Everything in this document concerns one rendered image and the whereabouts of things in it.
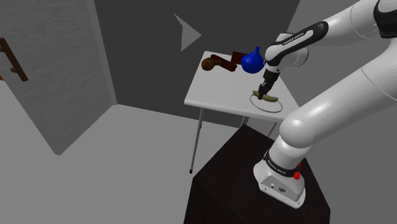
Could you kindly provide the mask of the yellow-green banana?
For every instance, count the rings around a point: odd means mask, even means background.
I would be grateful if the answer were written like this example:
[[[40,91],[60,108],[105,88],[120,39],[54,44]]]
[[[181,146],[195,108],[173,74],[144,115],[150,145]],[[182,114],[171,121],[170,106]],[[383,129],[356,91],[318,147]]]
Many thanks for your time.
[[[255,91],[255,90],[253,91],[253,95],[256,96],[259,100],[263,100],[263,101],[267,101],[267,102],[277,102],[279,100],[278,97],[273,97],[273,96],[269,96],[269,95],[266,95],[266,94],[263,94],[260,97],[259,92]]]

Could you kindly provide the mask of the white round plate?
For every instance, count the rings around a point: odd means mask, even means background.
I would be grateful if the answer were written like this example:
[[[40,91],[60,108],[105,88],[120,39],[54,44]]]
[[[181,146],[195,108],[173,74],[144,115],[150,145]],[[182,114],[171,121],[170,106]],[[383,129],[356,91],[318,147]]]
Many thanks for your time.
[[[265,100],[259,100],[254,94],[249,97],[249,101],[255,108],[267,113],[279,113],[284,109],[283,105],[279,101],[268,102]]]

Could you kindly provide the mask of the blue round vase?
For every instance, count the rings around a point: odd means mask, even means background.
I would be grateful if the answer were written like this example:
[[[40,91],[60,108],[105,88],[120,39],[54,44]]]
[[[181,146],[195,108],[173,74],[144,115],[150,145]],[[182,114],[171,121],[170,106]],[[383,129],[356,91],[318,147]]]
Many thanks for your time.
[[[264,59],[260,55],[259,46],[257,46],[253,52],[243,56],[241,66],[243,70],[249,74],[258,73],[264,68]]]

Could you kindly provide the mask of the white table with metal legs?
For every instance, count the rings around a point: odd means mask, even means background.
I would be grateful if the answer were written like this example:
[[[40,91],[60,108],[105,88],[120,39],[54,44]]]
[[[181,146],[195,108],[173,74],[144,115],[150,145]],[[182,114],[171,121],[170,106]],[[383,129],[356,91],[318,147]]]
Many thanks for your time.
[[[198,144],[206,111],[239,115],[242,117],[240,125],[247,124],[268,137],[275,136],[273,131],[276,132],[276,127],[298,109],[298,104],[283,80],[279,78],[270,94],[279,98],[278,101],[284,109],[279,113],[267,113],[255,108],[249,97],[262,81],[261,74],[245,73],[241,67],[230,72],[219,66],[210,71],[205,71],[199,66],[184,100],[185,105],[200,109],[195,144]]]

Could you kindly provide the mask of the dark red angular object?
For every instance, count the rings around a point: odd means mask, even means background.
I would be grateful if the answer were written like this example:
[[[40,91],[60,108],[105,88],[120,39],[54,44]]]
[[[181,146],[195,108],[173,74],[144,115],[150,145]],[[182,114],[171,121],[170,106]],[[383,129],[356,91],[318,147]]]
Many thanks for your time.
[[[234,72],[238,65],[241,65],[242,58],[246,56],[246,53],[233,52],[230,60],[226,60],[218,55],[212,54],[210,58],[214,61],[217,66]]]

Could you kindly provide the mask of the brown round gourd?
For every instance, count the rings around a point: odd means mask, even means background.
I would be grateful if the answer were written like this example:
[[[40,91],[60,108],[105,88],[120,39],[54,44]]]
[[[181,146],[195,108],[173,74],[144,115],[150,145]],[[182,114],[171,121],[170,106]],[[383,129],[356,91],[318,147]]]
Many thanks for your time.
[[[220,66],[222,64],[221,60],[214,60],[212,58],[206,58],[201,62],[201,67],[205,71],[212,70],[215,66]]]

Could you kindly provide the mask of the dark robot stand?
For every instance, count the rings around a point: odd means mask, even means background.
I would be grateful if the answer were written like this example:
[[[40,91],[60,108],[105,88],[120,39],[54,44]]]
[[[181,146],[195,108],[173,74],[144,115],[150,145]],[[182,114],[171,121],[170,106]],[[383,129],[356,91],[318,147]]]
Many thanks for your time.
[[[330,224],[330,207],[307,160],[303,205],[294,209],[262,192],[253,167],[273,140],[243,125],[196,173],[183,224]]]

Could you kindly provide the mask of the brown wooden wall rail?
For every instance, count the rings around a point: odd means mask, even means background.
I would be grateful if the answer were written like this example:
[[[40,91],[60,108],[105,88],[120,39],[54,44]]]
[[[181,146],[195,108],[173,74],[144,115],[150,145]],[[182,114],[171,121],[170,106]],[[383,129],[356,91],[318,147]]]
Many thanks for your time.
[[[3,52],[6,55],[9,62],[11,63],[12,67],[10,68],[10,71],[18,74],[21,81],[28,81],[29,80],[28,77],[26,76],[24,70],[19,64],[16,56],[13,54],[9,44],[2,37],[0,37],[0,52]]]

